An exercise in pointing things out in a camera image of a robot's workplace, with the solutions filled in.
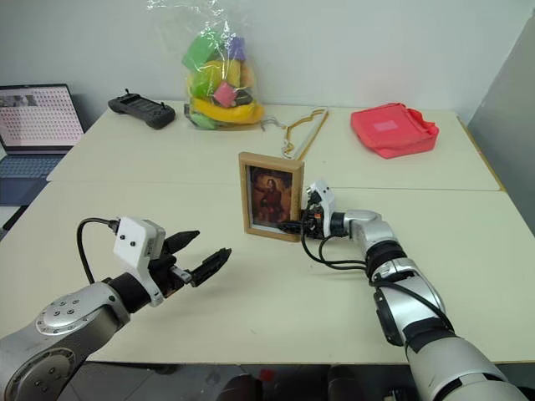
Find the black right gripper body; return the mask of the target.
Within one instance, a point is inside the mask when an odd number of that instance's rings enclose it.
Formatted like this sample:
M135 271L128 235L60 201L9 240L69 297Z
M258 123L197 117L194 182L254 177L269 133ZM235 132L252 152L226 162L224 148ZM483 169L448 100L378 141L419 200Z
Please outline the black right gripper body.
M312 204L302 210L301 229L306 238L324 239L324 209L322 206Z

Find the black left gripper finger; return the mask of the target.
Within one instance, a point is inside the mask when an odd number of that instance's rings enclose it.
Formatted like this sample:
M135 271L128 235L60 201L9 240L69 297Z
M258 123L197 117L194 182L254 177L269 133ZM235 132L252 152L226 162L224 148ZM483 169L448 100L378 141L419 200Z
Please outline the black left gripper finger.
M191 286L199 287L213 277L227 263L231 254L231 248L221 248L219 251L210 255L199 267L191 272Z
M194 239L200 235L198 230L180 231L165 239L165 252L176 254L178 251L188 246Z

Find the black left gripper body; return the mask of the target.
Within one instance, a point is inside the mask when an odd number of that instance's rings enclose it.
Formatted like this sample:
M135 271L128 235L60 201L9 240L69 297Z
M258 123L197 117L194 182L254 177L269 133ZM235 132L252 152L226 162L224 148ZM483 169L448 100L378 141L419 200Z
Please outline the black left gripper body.
M163 249L157 259L149 262L150 277L158 286L164 298L168 298L185 285L192 284L190 271L182 270L176 265L176 257Z

